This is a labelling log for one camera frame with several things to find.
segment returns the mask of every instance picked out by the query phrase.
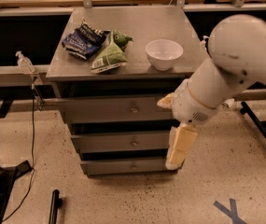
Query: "soap dispenser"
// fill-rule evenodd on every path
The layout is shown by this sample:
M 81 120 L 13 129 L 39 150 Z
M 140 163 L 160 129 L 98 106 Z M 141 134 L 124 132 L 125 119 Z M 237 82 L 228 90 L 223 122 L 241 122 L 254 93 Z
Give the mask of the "soap dispenser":
M 25 57 L 21 51 L 17 51 L 15 54 L 16 57 L 19 57 L 18 59 L 18 66 L 21 69 L 22 73 L 25 75 L 32 74 L 35 69 L 28 57 Z

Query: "concrete floor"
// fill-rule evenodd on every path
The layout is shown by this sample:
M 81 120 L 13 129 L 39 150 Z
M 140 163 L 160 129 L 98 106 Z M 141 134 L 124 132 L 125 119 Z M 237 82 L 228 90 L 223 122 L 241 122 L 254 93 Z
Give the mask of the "concrete floor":
M 266 119 L 266 101 L 248 104 L 260 119 Z M 200 136 L 176 175 L 93 178 L 82 173 L 59 112 L 55 108 L 36 111 L 32 189 L 5 224 L 49 223 L 55 189 L 63 199 L 58 224 L 266 224 L 266 141 L 239 108 L 239 103 L 231 109 L 222 107 L 199 128 Z M 12 106 L 0 119 L 2 167 L 32 160 L 30 110 L 30 105 L 22 111 Z M 29 180 L 30 175 L 25 175 L 16 181 L 6 216 L 21 202 Z

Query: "bowl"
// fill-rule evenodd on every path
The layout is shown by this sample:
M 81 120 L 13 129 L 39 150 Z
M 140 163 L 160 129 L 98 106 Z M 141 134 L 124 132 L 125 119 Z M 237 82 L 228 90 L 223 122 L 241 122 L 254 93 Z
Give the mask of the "bowl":
M 146 45 L 149 62 L 158 70 L 166 71 L 172 68 L 183 54 L 182 47 L 172 41 L 159 39 Z

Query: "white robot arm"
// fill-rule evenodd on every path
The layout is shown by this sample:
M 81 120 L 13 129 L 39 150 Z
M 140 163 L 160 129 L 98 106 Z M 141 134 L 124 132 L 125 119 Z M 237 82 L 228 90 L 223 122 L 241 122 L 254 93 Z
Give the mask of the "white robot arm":
M 181 125 L 170 134 L 168 169 L 180 167 L 195 141 L 195 126 L 212 118 L 223 101 L 255 82 L 266 84 L 265 21 L 249 15 L 228 17 L 210 34 L 208 51 L 211 58 L 171 95 L 170 107 Z

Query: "cabinet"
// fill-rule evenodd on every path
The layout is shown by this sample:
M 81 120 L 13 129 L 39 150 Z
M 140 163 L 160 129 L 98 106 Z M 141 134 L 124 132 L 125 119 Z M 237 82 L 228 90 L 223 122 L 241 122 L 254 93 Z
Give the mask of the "cabinet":
M 85 19 L 94 29 L 118 29 L 133 42 L 129 63 L 104 74 L 91 73 L 94 58 L 83 62 L 58 46 L 47 78 L 85 175 L 166 171 L 171 110 L 156 105 L 208 56 L 178 7 L 94 7 L 75 9 L 62 39 Z M 159 39 L 182 45 L 174 68 L 161 72 L 147 60 L 145 46 Z

